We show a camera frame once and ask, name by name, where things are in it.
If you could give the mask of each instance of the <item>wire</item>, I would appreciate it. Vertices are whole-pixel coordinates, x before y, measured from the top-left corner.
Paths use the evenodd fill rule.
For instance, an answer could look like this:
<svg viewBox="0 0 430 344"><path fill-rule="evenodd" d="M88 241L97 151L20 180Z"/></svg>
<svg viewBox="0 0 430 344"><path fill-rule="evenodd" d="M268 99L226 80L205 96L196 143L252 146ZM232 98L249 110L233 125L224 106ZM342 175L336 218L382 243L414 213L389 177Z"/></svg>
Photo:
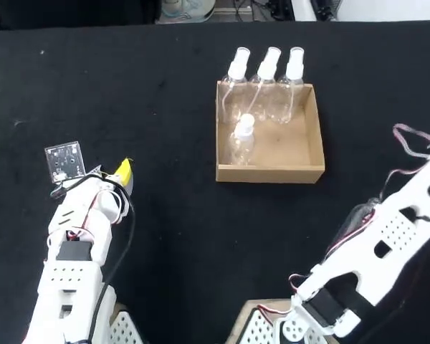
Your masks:
<svg viewBox="0 0 430 344"><path fill-rule="evenodd" d="M111 191L108 189L100 190L97 193L97 196L99 196L99 194L101 194L102 192L108 192L109 194L112 194L112 196L115 197L116 201L118 201L118 213L116 214L115 220L111 221L111 224L116 224L120 220L120 217L121 217L121 209L123 208L123 200L121 199L120 195L118 195L114 191Z"/></svg>
<svg viewBox="0 0 430 344"><path fill-rule="evenodd" d="M253 5L255 5L256 7L258 7L259 13L262 15L263 19L265 22L269 21L269 18L266 16L266 14L264 14L263 9L268 9L266 5L256 1L256 0L250 0L250 4L252 7L252 13L253 13Z"/></svg>
<svg viewBox="0 0 430 344"><path fill-rule="evenodd" d="M241 15L240 15L240 13L239 13L239 10L242 7L242 5L245 4L246 1L247 0L242 0L240 2L240 4L238 6L236 6L236 0L232 0L232 6L234 7L234 10L236 11L235 17L236 17L236 19L237 19L238 22L240 22L240 21L243 22L244 21L242 19Z"/></svg>
<svg viewBox="0 0 430 344"><path fill-rule="evenodd" d="M383 185L383 187L382 187L382 189L381 189L381 192L379 193L379 199L380 199L381 201L383 201L383 200L384 200L384 193L386 192L387 184L388 184L388 182L390 181L390 179L392 178L392 176L393 176L395 173L400 173L400 174L403 174L403 175L405 175L405 176L411 176L411 175L414 175L414 174L418 173L422 168L424 168L424 167L425 167L425 165L426 165L426 163L425 163L424 165L422 165L422 166L420 166L420 167L416 168L415 170L402 170L402 169L400 169L400 168L397 168L396 170L392 170L392 171L390 171L390 172L388 173L388 175L387 175L387 179L386 179L386 181L384 182L384 185Z"/></svg>
<svg viewBox="0 0 430 344"><path fill-rule="evenodd" d="M269 318L267 313L269 314L276 314L276 315L287 315L292 311L292 308L290 307L289 310L275 310L274 308L267 307L265 305L257 305L258 311L263 315L264 319L272 325L272 320Z"/></svg>
<svg viewBox="0 0 430 344"><path fill-rule="evenodd" d="M123 262L125 255L128 253L130 245L132 244L132 240L134 238L134 233L135 233L135 208L134 208L133 202L130 199L129 194L124 189L124 187L121 184L116 183L115 181L111 181L110 179L105 179L105 178L103 178L97 174L87 174L86 176L82 177L79 181L72 184L71 186L68 186L67 188L63 188L63 187L59 188L58 189L59 191L57 193L53 192L51 194L51 197L58 199L58 198L64 196L68 191L76 188L81 183L84 183L89 178L100 179L101 181L104 181L106 183L110 183L110 184L114 185L116 188L120 189L121 192L123 192L126 200L129 203L129 209L130 209L130 215L131 216L130 216L130 230L129 230L128 242L126 243L123 251L121 252L121 255L118 257L118 260L113 265L113 268L111 269L110 273L105 278L104 285L103 285L102 289L100 290L100 294L99 294L99 297L97 299L97 303L95 304L94 313L92 314L91 327L90 327L90 331L89 331L89 335L87 337L87 340L85 340L85 342L83 342L81 340L78 343L91 343L92 342L92 337L94 336L94 331L95 331L95 324L97 322L97 316L99 315L99 310L100 310L100 306L102 304L103 297L104 297L105 293L107 292L108 285L111 283L113 277L115 276L115 273L117 272L119 266Z"/></svg>
<svg viewBox="0 0 430 344"><path fill-rule="evenodd" d="M362 225L356 231L353 231L350 234L344 236L341 240L339 240L333 246L331 246L331 248L329 248L328 252L326 253L325 258L323 259L323 261L325 261L331 254L333 254L336 249L338 249L339 247L341 247L342 244L344 244L345 242L348 242L352 238L354 238L357 235L359 235L362 231L364 231L366 229L366 227L368 227L368 225L371 224L371 222L373 222L375 213L376 213L376 211L373 210L372 213L370 214L370 216L368 217L368 219L365 221L364 225Z"/></svg>
<svg viewBox="0 0 430 344"><path fill-rule="evenodd" d="M420 131L420 130L416 130L414 128L411 128L410 126L408 126L406 124L403 124L403 123L396 123L393 126L393 130L392 130L393 131L393 136L395 136L395 138L400 142L400 144L403 146L404 151L408 155L416 157L416 158L429 159L430 154L417 153L417 152L415 152L415 151L413 151L413 150L411 150L409 148L408 142L403 137L403 134L401 134L401 130L404 131L404 132L406 132L406 133L412 133L412 134L415 134L415 135L420 136L422 138L425 138L429 142L430 142L430 134L425 133L424 131ZM415 170L403 170L401 168L397 168L395 170L390 171L389 174L387 175L387 179L384 182L384 185L383 185L383 187L381 189L381 192L379 193L379 199L381 201L383 201L383 199L384 199L384 193L386 192L386 188L387 188L387 184L390 181L391 177L395 173L401 173L403 175L410 176L410 175L414 175L414 174L418 173L422 168L424 168L424 166L425 166L425 164L422 165L422 166L420 166L420 167L418 167Z"/></svg>
<svg viewBox="0 0 430 344"><path fill-rule="evenodd" d="M290 285L292 286L293 290L294 290L294 291L297 291L297 290L298 290L298 288L293 284L293 281L292 281L295 277L306 278L306 277L308 277L308 276L305 276L305 275L303 275L303 274L291 274L291 275L288 277L288 282L290 282Z"/></svg>
<svg viewBox="0 0 430 344"><path fill-rule="evenodd" d="M403 135L401 134L400 130L405 131L407 133L413 133L417 136L420 136L422 138L425 138L426 140L428 140L430 142L430 134L427 134L423 131L420 130L416 130L411 128L410 126L406 125L406 124L402 124L402 123L396 123L393 126L393 136L395 136L395 138L400 141L401 145L403 146L404 151L409 154L410 156L414 156L416 158L424 158L424 159L428 159L430 154L425 154L425 153L417 153L413 150L411 150L409 148L408 143L406 142L406 139L403 137Z"/></svg>

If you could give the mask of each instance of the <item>black cable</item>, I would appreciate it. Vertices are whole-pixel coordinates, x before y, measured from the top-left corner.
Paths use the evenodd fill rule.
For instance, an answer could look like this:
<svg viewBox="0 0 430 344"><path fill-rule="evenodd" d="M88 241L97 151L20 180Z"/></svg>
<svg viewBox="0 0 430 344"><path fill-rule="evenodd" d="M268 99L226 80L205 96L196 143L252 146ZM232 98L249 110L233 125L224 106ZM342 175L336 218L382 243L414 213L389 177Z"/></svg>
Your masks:
<svg viewBox="0 0 430 344"><path fill-rule="evenodd" d="M126 243L126 246L124 247L123 251L121 252L121 255L118 258L118 260L116 261L115 265L113 265L113 268L111 269L110 273L105 278L104 285L103 285L102 289L100 290L99 298L97 299L97 303L95 304L94 313L92 314L91 327L90 327L90 331L89 331L89 335L87 337L87 340L81 340L81 341L76 342L79 344L82 344L82 343L90 344L92 342L92 337L94 336L94 331L95 331L95 324L97 322L97 316L99 315L99 310L100 310L100 306L102 304L102 299L105 295L105 292L107 291L108 285L110 284L111 280L113 279L113 276L115 275L116 271L118 270L118 267L123 262L125 255L128 253L130 245L132 244L134 233L135 233L135 209L134 209L134 205L132 203L132 200L130 199L128 192L125 190L125 188L121 184L116 183L115 181L111 181L110 179L105 179L101 176L98 176L97 174L87 174L86 176L82 177L79 181L72 184L71 186L68 186L67 188L63 188L63 187L57 188L56 190L51 192L50 196L54 199L58 199L58 198L64 196L65 194L67 194L68 191L76 188L81 183L84 183L89 178L100 179L101 181L112 184L116 188L120 189L121 192L124 194L124 197L126 198L126 200L129 202L129 210L131 212L131 217L130 217L130 230L129 230L128 242Z"/></svg>
<svg viewBox="0 0 430 344"><path fill-rule="evenodd" d="M253 12L253 5L255 5L256 7L258 7L259 13L262 15L263 19L265 22L269 21L269 18L266 16L266 14L264 14L262 9L268 9L266 5L259 3L256 0L251 0L252 3L252 12Z"/></svg>
<svg viewBox="0 0 430 344"><path fill-rule="evenodd" d="M252 22L255 22L255 11L253 9L253 0L250 0L250 10L252 11Z"/></svg>

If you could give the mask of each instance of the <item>circuit board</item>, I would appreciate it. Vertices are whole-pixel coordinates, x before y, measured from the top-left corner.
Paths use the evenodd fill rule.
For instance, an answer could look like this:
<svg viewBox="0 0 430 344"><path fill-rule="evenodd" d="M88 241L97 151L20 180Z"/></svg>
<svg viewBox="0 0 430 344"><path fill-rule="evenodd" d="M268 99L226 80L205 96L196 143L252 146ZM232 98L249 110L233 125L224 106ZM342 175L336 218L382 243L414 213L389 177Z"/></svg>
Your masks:
<svg viewBox="0 0 430 344"><path fill-rule="evenodd" d="M86 175L78 141L44 149L53 183L61 183Z"/></svg>

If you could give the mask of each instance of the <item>clear plastic bottle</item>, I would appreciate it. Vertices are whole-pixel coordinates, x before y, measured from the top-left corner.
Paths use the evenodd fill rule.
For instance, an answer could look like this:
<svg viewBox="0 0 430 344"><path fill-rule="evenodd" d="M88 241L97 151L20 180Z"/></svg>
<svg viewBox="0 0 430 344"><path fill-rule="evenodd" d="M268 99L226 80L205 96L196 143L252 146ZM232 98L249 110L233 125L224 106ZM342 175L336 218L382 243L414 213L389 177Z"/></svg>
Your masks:
<svg viewBox="0 0 430 344"><path fill-rule="evenodd" d="M247 96L247 79L245 72L250 51L237 48L236 56L229 65L228 74L219 86L220 119L223 123L237 123L245 111Z"/></svg>
<svg viewBox="0 0 430 344"><path fill-rule="evenodd" d="M258 72L249 82L249 106L246 113L251 113L258 121L266 120L272 105L275 89L274 75L280 57L280 49L270 47Z"/></svg>
<svg viewBox="0 0 430 344"><path fill-rule="evenodd" d="M274 94L273 109L270 113L271 120L285 124L288 123L301 103L301 94L304 87L302 73L304 64L304 49L294 47L290 50L290 60L287 71L277 81L277 91Z"/></svg>
<svg viewBox="0 0 430 344"><path fill-rule="evenodd" d="M226 163L230 165L248 165L253 153L253 126L255 119L249 113L241 116L234 132L229 136L226 146Z"/></svg>

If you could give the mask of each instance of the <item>perforated plastic part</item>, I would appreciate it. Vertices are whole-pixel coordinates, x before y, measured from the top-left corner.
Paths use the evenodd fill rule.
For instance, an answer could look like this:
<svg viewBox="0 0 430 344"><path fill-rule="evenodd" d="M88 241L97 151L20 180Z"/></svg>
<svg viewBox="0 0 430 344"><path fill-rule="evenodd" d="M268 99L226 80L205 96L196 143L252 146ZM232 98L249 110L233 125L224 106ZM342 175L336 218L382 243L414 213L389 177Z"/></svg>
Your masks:
<svg viewBox="0 0 430 344"><path fill-rule="evenodd" d="M404 215L396 213L381 228L383 241L392 249L407 249L416 238L416 226Z"/></svg>
<svg viewBox="0 0 430 344"><path fill-rule="evenodd" d="M274 344L272 326L260 311L255 310L245 326L239 344Z"/></svg>
<svg viewBox="0 0 430 344"><path fill-rule="evenodd" d="M110 326L111 344L143 344L129 313L119 312Z"/></svg>
<svg viewBox="0 0 430 344"><path fill-rule="evenodd" d="M278 326L282 321L278 321L274 326ZM300 331L299 322L290 321L284 324L284 331L289 331L292 335ZM277 330L272 327L263 314L255 310L250 320L245 324L242 336L238 340L238 344L279 344L279 341L275 341L274 332ZM305 344L326 344L326 340L322 335L318 335L313 329L309 329L304 335Z"/></svg>
<svg viewBox="0 0 430 344"><path fill-rule="evenodd" d="M38 292L78 290L102 282L100 267L94 262L50 261L45 264Z"/></svg>

